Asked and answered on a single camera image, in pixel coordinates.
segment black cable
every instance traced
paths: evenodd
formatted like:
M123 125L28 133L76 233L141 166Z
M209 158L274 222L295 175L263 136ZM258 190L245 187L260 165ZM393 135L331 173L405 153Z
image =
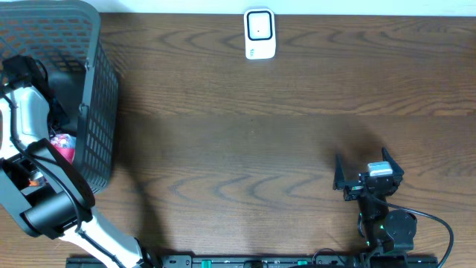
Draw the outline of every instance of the black cable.
M35 60L35 62L38 63L42 67L43 72L45 73L45 81L46 81L46 83L48 83L48 71L46 71L46 67L39 60Z
M386 205L389 208L395 208L395 209L406 211L408 213L413 213L413 214L417 214L417 215L420 215L420 216L423 216L423 217L427 217L428 219L436 220L438 223L443 224L448 229L449 244L448 244L448 248L446 249L446 252L445 252L443 258L441 259L440 263L438 264L437 268L443 267L443 264L445 264L446 259L448 259L449 254L451 253L451 250L453 249L453 244L454 244L453 230L451 229L450 225L447 224L446 221L441 220L439 217L433 216L431 214L427 214L425 212L417 211L417 210L414 210L414 209L411 209L411 208L406 208L406 207L402 207L402 206L399 206L399 205L390 204L389 202L382 201L382 200L378 199L377 197L375 197L373 194L370 193L367 183L365 183L364 189L367 192L367 194L370 195L370 197L373 199L373 201L377 202L380 205Z
M73 194L68 190L68 188L65 186L65 184L58 178L54 173L52 173L49 169L47 169L44 165L42 165L40 162L35 160L35 158L30 155L28 152L24 151L20 146L19 146L19 141L15 138L17 136L16 133L16 109L17 107L15 104L12 102L9 97L6 96L6 94L3 93L3 98L8 102L8 105L10 106L10 140L12 141L13 146L19 151L19 153L25 157L28 161L36 165L43 173L46 175L50 176L60 187L61 189L64 190L65 194L68 196L70 199L71 203L73 204L73 209L74 213L76 214L77 217L77 226L76 230L74 230L76 233L78 233L81 230L81 224L83 222L83 219L81 217L80 209L78 208L78 204L76 200L73 198Z
M319 249L316 253L314 253L314 255L312 256L312 264L316 264L316 258L323 252L323 251L328 251L328 252L332 252L335 256L337 256L337 258L341 261L341 263L343 265L345 265L345 261L341 258L341 256L339 254L337 254L337 252L334 250L334 249L330 249L330 248L323 248L323 249Z

